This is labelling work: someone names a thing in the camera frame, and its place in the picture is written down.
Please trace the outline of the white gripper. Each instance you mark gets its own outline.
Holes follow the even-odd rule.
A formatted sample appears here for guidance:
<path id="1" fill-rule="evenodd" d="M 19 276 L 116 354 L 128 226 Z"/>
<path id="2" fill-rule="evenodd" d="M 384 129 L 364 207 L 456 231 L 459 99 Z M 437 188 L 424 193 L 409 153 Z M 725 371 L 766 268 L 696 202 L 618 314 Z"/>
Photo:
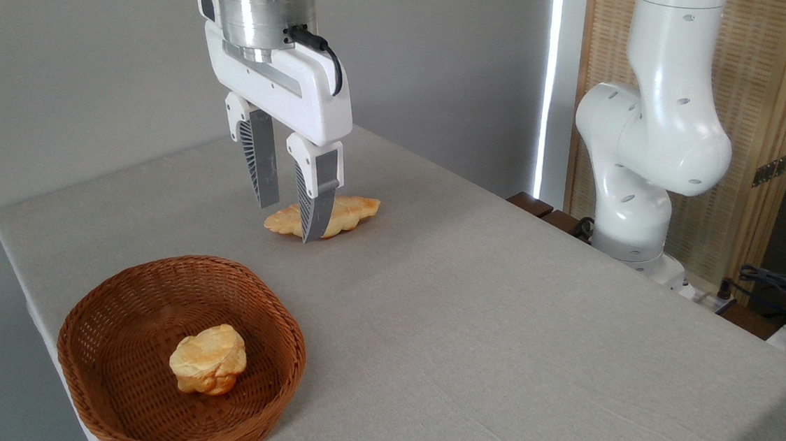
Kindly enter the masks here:
<path id="1" fill-rule="evenodd" d="M 251 62 L 238 46 L 225 41 L 219 0 L 198 1 L 213 72 L 234 91 L 225 103 L 229 133 L 241 145 L 257 203 L 267 208 L 280 200 L 276 119 L 298 132 L 286 142 L 296 164 L 303 243 L 320 239 L 329 227 L 336 190 L 343 185 L 340 139 L 353 126 L 347 80 L 342 80 L 338 95 L 333 94 L 335 63 L 302 44 L 270 50 L 267 63 Z"/>

